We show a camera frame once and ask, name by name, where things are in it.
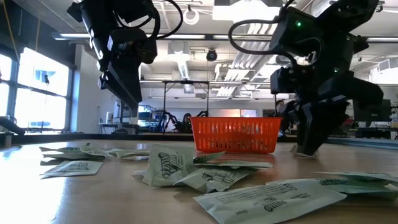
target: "wooden table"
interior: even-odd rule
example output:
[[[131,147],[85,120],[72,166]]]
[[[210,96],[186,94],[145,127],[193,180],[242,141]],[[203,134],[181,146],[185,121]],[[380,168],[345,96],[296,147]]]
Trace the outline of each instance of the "wooden table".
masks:
[[[87,141],[41,144],[77,146]],[[193,146],[193,142],[157,142]],[[101,147],[148,147],[149,142],[92,141]],[[0,151],[0,223],[216,223],[192,197],[189,187],[154,188],[131,177],[147,160],[106,159],[94,176],[43,178],[53,166],[41,166],[36,145]],[[257,172],[232,189],[282,179],[325,177],[312,171],[385,172],[398,176],[398,151],[325,144],[318,159],[294,157],[292,144],[277,145],[271,155],[226,155],[229,159],[267,161],[269,170]],[[349,197],[288,223],[397,223],[398,202]]]

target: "plastic basket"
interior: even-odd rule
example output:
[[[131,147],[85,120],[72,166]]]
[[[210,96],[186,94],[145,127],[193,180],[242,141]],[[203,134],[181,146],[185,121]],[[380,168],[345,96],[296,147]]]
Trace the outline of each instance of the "plastic basket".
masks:
[[[192,117],[198,151],[268,154],[275,151],[282,118]]]

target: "computer screen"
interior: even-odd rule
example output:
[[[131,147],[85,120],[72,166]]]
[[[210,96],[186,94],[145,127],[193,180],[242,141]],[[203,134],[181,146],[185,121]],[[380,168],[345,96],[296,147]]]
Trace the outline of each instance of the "computer screen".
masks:
[[[365,108],[360,108],[357,101],[354,101],[353,104],[355,121],[391,121],[390,100],[383,100],[379,106],[367,106]]]

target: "security camera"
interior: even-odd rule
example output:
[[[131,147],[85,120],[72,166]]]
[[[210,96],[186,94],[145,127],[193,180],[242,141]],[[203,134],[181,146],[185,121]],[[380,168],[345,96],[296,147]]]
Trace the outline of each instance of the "security camera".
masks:
[[[207,53],[206,59],[208,62],[214,62],[217,60],[217,53],[215,49],[209,49],[209,52]]]

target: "white packet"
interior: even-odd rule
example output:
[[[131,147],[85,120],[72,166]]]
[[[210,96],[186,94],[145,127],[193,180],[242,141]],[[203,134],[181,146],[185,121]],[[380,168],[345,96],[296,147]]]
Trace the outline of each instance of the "white packet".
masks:
[[[93,156],[84,152],[56,152],[56,151],[44,151],[42,153],[44,158],[53,159],[104,159],[103,156]]]
[[[193,164],[191,147],[155,146],[149,156],[149,166],[143,183],[152,187],[172,186],[188,175]]]
[[[78,147],[62,147],[59,149],[49,149],[46,147],[39,147],[42,152],[63,152],[63,153],[81,153],[80,148]]]
[[[389,174],[373,173],[373,172],[316,172],[320,174],[340,175],[347,179],[357,180],[360,182],[372,182],[378,184],[392,184],[398,187],[398,177]]]
[[[211,161],[213,159],[218,159],[222,155],[224,155],[225,153],[226,153],[226,151],[196,156],[195,158],[193,158],[193,163],[194,164],[195,163],[202,163],[202,162]]]
[[[103,162],[94,161],[65,161],[43,175],[52,177],[69,177],[73,175],[95,175]]]
[[[188,174],[175,184],[184,183],[203,193],[209,193],[214,190],[222,192],[235,184],[243,177],[252,174],[254,171],[250,169],[230,169],[217,168],[211,169],[202,167]]]
[[[378,183],[359,182],[350,179],[295,179],[283,180],[279,183],[292,183],[300,181],[315,181],[320,185],[344,194],[367,194],[373,197],[395,199],[398,197],[398,190],[388,189]]]
[[[194,197],[219,223],[284,222],[336,203],[346,195],[314,181],[270,183]]]
[[[219,167],[230,167],[233,169],[237,169],[239,167],[270,168],[273,165],[269,162],[218,161],[218,162],[202,162],[194,164],[193,166],[219,166]]]
[[[118,157],[118,159],[128,159],[135,156],[149,156],[150,150],[148,149],[125,150],[125,151],[115,152],[115,155]]]
[[[138,171],[131,172],[131,175],[133,178],[135,178],[139,182],[142,182],[146,172],[147,172],[146,170],[138,170]]]

